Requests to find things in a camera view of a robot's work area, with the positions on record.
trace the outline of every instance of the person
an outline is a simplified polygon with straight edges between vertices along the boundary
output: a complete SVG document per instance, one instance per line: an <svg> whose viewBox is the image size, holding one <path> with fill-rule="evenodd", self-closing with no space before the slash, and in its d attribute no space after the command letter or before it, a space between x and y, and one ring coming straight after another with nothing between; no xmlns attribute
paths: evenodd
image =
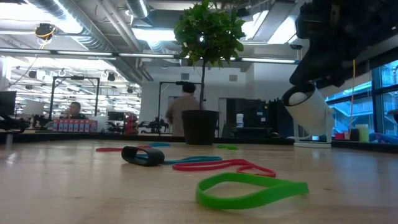
<svg viewBox="0 0 398 224"><path fill-rule="evenodd" d="M165 117L173 126L173 136L184 136L182 112L186 110L199 110L199 101L193 97L196 86L193 83L182 85L182 96L177 98L168 108Z"/></svg>
<svg viewBox="0 0 398 224"><path fill-rule="evenodd" d="M69 119L87 119L84 114L80 113L81 105L79 102L71 102L69 106Z"/></svg>

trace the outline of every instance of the table surface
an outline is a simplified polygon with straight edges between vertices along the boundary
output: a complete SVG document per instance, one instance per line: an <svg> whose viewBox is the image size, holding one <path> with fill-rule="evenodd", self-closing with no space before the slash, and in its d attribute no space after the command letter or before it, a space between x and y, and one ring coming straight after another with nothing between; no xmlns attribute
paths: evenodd
<svg viewBox="0 0 398 224"><path fill-rule="evenodd" d="M308 182L310 194L248 210L211 210L195 201L199 180L227 171L182 172L171 166L127 164L96 147L145 142L64 141L0 146L0 223L398 223L398 156L293 146L171 143L167 159L194 155L243 158L274 169L280 179ZM260 187L224 183L221 197Z"/></svg>

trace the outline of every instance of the potted plant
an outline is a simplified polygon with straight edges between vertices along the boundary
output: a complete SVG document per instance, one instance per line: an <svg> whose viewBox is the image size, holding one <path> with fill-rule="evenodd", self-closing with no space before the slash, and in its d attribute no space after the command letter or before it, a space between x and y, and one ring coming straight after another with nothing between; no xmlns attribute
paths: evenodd
<svg viewBox="0 0 398 224"><path fill-rule="evenodd" d="M229 64L231 57L239 57L236 50L243 51L239 39L245 36L242 32L244 21L237 19L235 9L227 13L217 9L216 3L212 6L215 8L205 0L184 10L174 29L175 38L182 46L179 56L188 57L188 66L195 66L196 62L203 60L200 110L182 113L187 144L212 144L214 140L218 112L203 109L206 66L223 67L223 60Z"/></svg>

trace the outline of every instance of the plant pot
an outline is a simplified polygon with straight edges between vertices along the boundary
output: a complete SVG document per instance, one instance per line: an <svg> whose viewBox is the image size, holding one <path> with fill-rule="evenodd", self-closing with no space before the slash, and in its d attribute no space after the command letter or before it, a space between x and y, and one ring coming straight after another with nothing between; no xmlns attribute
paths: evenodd
<svg viewBox="0 0 398 224"><path fill-rule="evenodd" d="M217 111L189 110L182 112L185 142L191 145L211 145L218 120Z"/></svg>

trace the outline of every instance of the green leaves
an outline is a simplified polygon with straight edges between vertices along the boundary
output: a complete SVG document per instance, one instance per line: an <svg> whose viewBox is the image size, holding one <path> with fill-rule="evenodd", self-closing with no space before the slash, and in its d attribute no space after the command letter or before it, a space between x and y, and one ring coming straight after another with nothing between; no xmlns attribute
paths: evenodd
<svg viewBox="0 0 398 224"><path fill-rule="evenodd" d="M229 64L231 57L239 57L236 50L243 51L239 42L245 36L243 24L236 9L231 14L219 9L210 10L209 0L184 10L174 29L177 42L183 46L179 57L189 56L188 65L194 65L201 58L213 66L223 67L222 58Z"/></svg>

